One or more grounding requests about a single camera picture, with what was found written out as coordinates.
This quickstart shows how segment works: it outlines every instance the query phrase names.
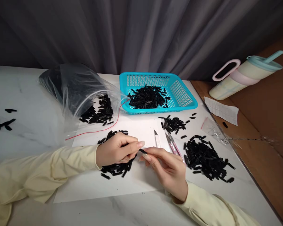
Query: hand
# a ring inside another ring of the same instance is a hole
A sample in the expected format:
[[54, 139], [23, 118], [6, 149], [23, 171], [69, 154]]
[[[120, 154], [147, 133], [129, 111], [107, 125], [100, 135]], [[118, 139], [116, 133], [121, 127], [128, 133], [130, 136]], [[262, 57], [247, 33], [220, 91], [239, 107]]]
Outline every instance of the hand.
[[97, 147], [96, 164], [98, 167], [102, 167], [114, 163], [127, 163], [144, 145], [144, 141], [138, 142], [137, 138], [118, 132]]
[[181, 157], [171, 154], [163, 148], [151, 147], [144, 150], [148, 154], [143, 154], [140, 161], [146, 160], [146, 166], [152, 166], [162, 186], [178, 199], [175, 202], [183, 203], [188, 195], [188, 184], [186, 182], [186, 166]]

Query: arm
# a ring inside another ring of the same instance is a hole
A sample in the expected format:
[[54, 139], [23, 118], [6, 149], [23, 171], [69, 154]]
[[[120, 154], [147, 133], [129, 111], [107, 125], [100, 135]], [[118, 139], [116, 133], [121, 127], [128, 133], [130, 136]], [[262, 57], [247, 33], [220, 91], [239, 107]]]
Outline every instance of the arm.
[[63, 147], [53, 153], [1, 163], [0, 226], [7, 225], [11, 202], [29, 196], [44, 203], [67, 177], [85, 170], [99, 170], [95, 162], [97, 146]]
[[68, 177], [100, 170], [103, 165], [126, 163], [144, 144], [119, 132], [101, 145], [63, 147], [39, 156], [4, 161], [0, 164], [0, 226], [7, 224], [12, 202], [28, 196], [45, 203]]
[[188, 182], [188, 194], [184, 203], [173, 197], [173, 202], [199, 225], [259, 226], [259, 223], [244, 213], [238, 206], [212, 195]]
[[181, 157], [162, 148], [144, 149], [141, 160], [151, 165], [160, 183], [173, 196], [173, 202], [201, 226], [259, 226], [238, 206], [212, 195], [193, 183], [186, 182], [186, 166]]

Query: cream long-sleeve shirt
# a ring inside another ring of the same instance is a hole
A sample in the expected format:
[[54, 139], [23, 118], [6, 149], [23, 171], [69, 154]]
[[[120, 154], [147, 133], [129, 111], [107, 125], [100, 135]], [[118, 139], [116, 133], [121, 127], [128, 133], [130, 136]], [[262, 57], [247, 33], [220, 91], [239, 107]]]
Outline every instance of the cream long-sleeve shirt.
[[[11, 159], [0, 164], [0, 226], [10, 217], [12, 202], [30, 197], [45, 203], [70, 176], [86, 170], [100, 170], [96, 164], [98, 145], [67, 148], [53, 153]], [[201, 226], [258, 226], [236, 205], [188, 182], [183, 204], [177, 205]]]

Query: red string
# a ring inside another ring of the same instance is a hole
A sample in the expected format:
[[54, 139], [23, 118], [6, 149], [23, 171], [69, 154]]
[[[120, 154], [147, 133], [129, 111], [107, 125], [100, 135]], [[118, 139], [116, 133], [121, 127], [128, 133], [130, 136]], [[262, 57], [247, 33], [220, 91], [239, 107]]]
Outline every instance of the red string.
[[83, 134], [85, 134], [85, 133], [81, 133], [81, 134], [79, 134], [79, 135], [76, 135], [76, 136], [74, 136], [74, 137], [67, 138], [67, 139], [65, 139], [65, 140], [70, 140], [70, 139], [72, 139], [72, 138], [78, 137], [78, 136], [83, 135]]

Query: knife blade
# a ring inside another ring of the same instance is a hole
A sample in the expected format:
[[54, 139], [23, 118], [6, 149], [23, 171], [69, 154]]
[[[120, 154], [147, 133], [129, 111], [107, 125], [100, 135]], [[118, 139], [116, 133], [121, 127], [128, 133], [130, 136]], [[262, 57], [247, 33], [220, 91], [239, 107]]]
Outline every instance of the knife blade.
[[156, 147], [157, 148], [161, 148], [159, 136], [158, 136], [158, 134], [157, 134], [157, 132], [155, 130], [154, 130], [154, 136], [155, 136]]

